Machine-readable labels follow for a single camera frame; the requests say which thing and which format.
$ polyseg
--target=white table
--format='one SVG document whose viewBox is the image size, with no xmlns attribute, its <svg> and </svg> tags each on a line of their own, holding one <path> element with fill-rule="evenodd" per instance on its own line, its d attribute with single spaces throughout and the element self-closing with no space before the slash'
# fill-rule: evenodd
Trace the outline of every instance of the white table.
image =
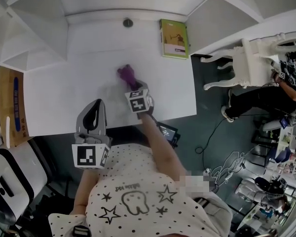
<svg viewBox="0 0 296 237">
<path fill-rule="evenodd" d="M 30 136 L 75 132 L 77 115 L 97 98 L 104 100 L 108 128 L 139 124 L 129 111 L 126 84 L 116 70 L 130 64 L 155 100 L 157 120 L 196 114 L 191 60 L 161 56 L 159 24 L 120 20 L 72 25 L 68 60 L 24 76 L 25 112 Z"/>
</svg>

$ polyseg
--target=white chair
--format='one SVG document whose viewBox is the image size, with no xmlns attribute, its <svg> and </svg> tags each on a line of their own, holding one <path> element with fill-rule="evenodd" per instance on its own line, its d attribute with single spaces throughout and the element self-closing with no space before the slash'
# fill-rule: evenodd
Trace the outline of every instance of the white chair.
<svg viewBox="0 0 296 237">
<path fill-rule="evenodd" d="M 265 58 L 271 58 L 276 62 L 283 60 L 285 53 L 296 51 L 296 45 L 280 45 L 293 41 L 296 41 L 296 32 L 252 41 L 242 39 L 242 46 L 218 51 L 208 59 L 201 58 L 201 62 L 213 62 L 222 57 L 231 57 L 232 62 L 228 62 L 223 67 L 217 67 L 217 69 L 221 70 L 232 66 L 235 73 L 234 78 L 208 83 L 204 85 L 204 89 L 208 90 L 213 86 L 232 87 L 238 84 L 246 88 L 247 86 L 263 86 L 270 83 L 273 67 Z"/>
</svg>

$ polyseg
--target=book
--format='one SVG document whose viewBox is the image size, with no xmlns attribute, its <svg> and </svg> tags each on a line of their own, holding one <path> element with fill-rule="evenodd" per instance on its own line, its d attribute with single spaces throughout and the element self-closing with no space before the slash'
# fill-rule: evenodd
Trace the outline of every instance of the book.
<svg viewBox="0 0 296 237">
<path fill-rule="evenodd" d="M 188 58 L 188 43 L 185 23 L 160 20 L 162 56 L 179 59 Z"/>
</svg>

